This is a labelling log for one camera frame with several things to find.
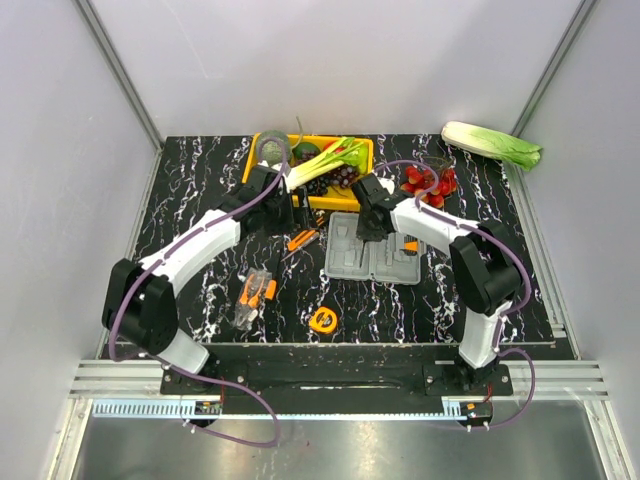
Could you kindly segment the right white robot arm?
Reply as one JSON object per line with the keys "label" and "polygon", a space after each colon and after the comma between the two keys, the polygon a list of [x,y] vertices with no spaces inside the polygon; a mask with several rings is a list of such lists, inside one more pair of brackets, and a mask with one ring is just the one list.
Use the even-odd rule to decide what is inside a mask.
{"label": "right white robot arm", "polygon": [[499,221],[477,222],[444,213],[420,196],[389,192],[373,173],[352,186],[360,205],[357,237],[381,241],[392,233],[409,235],[449,256],[456,292],[466,317],[452,382],[471,390],[496,369],[508,316],[532,293],[523,262],[509,246]]}

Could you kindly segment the clear test pen screwdriver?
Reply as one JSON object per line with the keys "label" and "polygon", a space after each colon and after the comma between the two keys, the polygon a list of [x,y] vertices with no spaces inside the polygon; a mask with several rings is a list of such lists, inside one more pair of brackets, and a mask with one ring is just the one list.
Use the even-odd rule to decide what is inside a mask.
{"label": "clear test pen screwdriver", "polygon": [[284,257],[281,258],[281,262],[284,262],[286,260],[288,260],[289,258],[291,258],[292,256],[298,254],[298,253],[302,253],[306,250],[308,245],[303,245],[295,250],[292,250],[291,252],[287,253]]}

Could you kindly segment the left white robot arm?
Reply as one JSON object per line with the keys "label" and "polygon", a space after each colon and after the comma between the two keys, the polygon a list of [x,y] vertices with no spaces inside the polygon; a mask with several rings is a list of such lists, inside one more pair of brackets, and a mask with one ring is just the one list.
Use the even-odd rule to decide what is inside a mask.
{"label": "left white robot arm", "polygon": [[134,261],[122,259],[111,270],[102,323],[109,330],[109,355],[117,359],[116,340],[189,374],[212,361],[206,347],[179,327],[176,298],[207,264],[247,236],[288,233],[311,225],[306,197],[293,205],[303,185],[294,168],[253,167],[247,182],[231,189],[198,222],[161,250]]}

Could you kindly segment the grey plastic tool case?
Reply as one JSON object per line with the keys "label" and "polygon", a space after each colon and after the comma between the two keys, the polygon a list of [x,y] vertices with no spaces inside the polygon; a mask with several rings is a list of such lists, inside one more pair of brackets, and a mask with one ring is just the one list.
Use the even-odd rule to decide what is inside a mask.
{"label": "grey plastic tool case", "polygon": [[358,268],[361,242],[356,236],[358,214],[330,216],[324,273],[331,279],[417,285],[426,246],[416,238],[390,234],[381,242],[367,242],[364,263]]}

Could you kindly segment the orange black screwdriver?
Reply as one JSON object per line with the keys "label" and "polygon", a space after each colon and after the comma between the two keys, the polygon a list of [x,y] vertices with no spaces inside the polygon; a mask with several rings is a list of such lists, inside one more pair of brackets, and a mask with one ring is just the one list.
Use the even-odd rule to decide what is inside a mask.
{"label": "orange black screwdriver", "polygon": [[276,291],[277,291],[277,281],[271,279],[265,289],[264,298],[269,301],[273,300],[276,295]]}
{"label": "orange black screwdriver", "polygon": [[361,248],[360,248],[360,253],[358,255],[358,268],[361,269],[364,263],[364,253],[365,253],[365,249],[366,249],[366,241],[362,241],[361,242]]}

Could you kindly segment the orange utility knife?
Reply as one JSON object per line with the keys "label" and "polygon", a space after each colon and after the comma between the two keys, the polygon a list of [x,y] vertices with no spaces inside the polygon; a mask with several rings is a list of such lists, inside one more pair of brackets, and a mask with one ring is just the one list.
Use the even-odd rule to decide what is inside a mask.
{"label": "orange utility knife", "polygon": [[289,252],[297,250],[302,246],[306,245],[313,239],[315,239],[319,234],[318,230],[306,230],[295,236],[292,240],[287,244],[287,249]]}

